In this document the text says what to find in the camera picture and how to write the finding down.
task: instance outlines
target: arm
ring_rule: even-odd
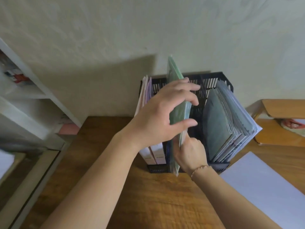
[[[199,85],[188,83],[188,79],[174,81],[163,87],[113,137],[101,156],[41,228],[106,228],[139,150],[170,140],[188,127],[197,125],[193,119],[170,125],[169,114],[184,100],[198,105],[196,95],[190,90],[199,88]]]
[[[207,165],[204,146],[188,135],[181,149],[174,142],[176,161],[189,176],[201,165]],[[227,229],[280,229],[268,216],[227,184],[211,167],[198,169],[193,181],[204,192]]]

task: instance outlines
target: right hand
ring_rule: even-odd
[[[176,162],[189,176],[201,165],[208,165],[203,144],[196,138],[190,138],[188,133],[181,148],[179,139],[177,137],[173,139],[173,155]]]

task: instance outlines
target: wood grain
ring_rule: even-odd
[[[305,147],[305,137],[281,127],[275,119],[257,119],[263,129],[255,136],[260,145],[281,145]]]
[[[36,229],[89,169],[112,136],[131,118],[89,117],[21,228]],[[259,158],[305,194],[303,148],[258,146],[242,150]],[[138,155],[128,173],[108,228],[224,228],[205,195],[186,174],[150,174]]]
[[[305,100],[262,100],[267,114],[273,118],[305,119]]]

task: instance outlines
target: pink object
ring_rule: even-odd
[[[79,127],[76,124],[64,124],[59,130],[61,135],[77,135]]]

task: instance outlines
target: stack of folders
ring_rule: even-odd
[[[229,162],[262,128],[218,80],[203,110],[203,134],[210,161]]]
[[[148,76],[146,76],[142,80],[140,97],[135,111],[135,116],[153,96],[152,78],[148,78]],[[139,153],[148,165],[166,164],[162,143],[146,147],[140,150]]]

